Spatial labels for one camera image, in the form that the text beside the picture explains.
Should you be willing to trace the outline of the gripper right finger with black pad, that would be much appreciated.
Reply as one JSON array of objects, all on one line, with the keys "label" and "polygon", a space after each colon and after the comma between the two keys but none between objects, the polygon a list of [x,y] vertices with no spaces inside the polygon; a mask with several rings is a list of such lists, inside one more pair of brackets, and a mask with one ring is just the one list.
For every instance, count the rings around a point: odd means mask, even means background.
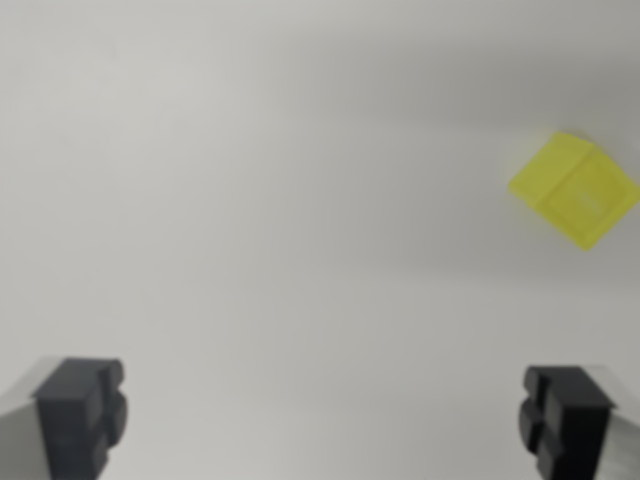
[{"label": "gripper right finger with black pad", "polygon": [[608,368],[530,366],[521,441],[545,480],[637,479],[639,395]]}]

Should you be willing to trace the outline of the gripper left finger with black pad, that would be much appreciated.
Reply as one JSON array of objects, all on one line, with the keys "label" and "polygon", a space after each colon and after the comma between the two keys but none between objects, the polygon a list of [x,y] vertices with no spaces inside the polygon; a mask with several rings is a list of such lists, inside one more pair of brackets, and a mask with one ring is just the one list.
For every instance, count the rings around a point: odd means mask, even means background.
[{"label": "gripper left finger with black pad", "polygon": [[118,359],[48,356],[1,393],[3,479],[97,479],[128,402]]}]

